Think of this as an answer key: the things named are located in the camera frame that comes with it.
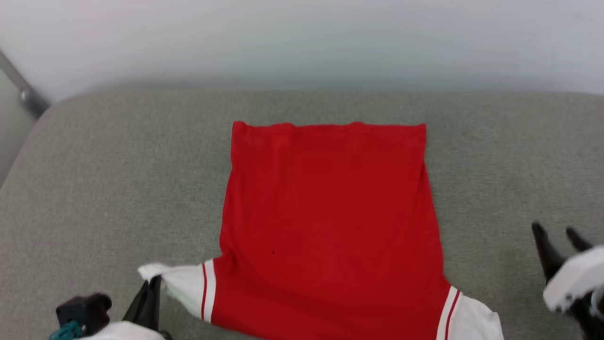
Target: red fabric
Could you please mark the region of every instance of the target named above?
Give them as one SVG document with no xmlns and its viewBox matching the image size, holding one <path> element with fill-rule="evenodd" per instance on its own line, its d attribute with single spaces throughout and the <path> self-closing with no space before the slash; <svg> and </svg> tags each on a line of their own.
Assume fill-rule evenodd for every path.
<svg viewBox="0 0 604 340">
<path fill-rule="evenodd" d="M 266 339 L 436 338 L 450 285 L 425 125 L 233 125 L 213 324 Z"/>
</svg>

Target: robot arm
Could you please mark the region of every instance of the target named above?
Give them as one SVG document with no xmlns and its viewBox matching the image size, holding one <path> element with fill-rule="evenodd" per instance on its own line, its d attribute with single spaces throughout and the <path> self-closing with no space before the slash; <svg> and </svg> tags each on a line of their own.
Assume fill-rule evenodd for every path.
<svg viewBox="0 0 604 340">
<path fill-rule="evenodd" d="M 545 304 L 572 316 L 589 340 L 604 339 L 604 246 L 592 246 L 573 228 L 566 229 L 578 254 L 565 258 L 551 245 L 544 228 L 533 223 L 533 236 L 546 285 Z"/>
</svg>

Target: white backdrop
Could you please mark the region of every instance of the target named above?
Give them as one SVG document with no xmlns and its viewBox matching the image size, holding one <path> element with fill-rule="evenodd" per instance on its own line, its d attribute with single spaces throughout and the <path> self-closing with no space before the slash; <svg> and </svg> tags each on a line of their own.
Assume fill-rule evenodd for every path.
<svg viewBox="0 0 604 340">
<path fill-rule="evenodd" d="M 56 103 L 108 88 L 604 93 L 602 0 L 1 0 Z"/>
</svg>

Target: white stripe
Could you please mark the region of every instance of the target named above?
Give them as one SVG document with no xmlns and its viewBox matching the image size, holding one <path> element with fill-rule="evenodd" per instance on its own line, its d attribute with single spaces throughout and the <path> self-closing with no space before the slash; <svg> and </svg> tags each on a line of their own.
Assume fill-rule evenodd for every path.
<svg viewBox="0 0 604 340">
<path fill-rule="evenodd" d="M 204 320 L 212 323 L 212 310 L 214 309 L 214 299 L 216 298 L 216 273 L 214 272 L 214 260 L 208 260 L 205 265 L 205 304 Z"/>
<path fill-rule="evenodd" d="M 457 288 L 451 286 L 449 289 L 449 295 L 447 295 L 447 300 L 445 300 L 445 305 L 443 306 L 443 311 L 440 314 L 439 327 L 436 331 L 436 340 L 445 340 L 445 334 L 447 332 L 447 319 L 449 318 L 449 312 L 451 311 L 451 307 L 453 306 L 456 295 Z"/>
</svg>

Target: white robot part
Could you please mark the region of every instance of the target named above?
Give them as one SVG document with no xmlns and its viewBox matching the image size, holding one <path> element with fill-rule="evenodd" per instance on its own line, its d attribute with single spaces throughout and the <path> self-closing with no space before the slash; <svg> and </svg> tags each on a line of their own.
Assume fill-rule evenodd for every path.
<svg viewBox="0 0 604 340">
<path fill-rule="evenodd" d="M 600 292 L 603 286 L 604 246 L 596 246 L 566 260 L 547 283 L 543 299 L 552 312 L 566 312 L 577 299 L 587 293 L 595 291 L 597 294 L 604 294 Z M 595 306 L 592 311 L 599 313 Z"/>
</svg>

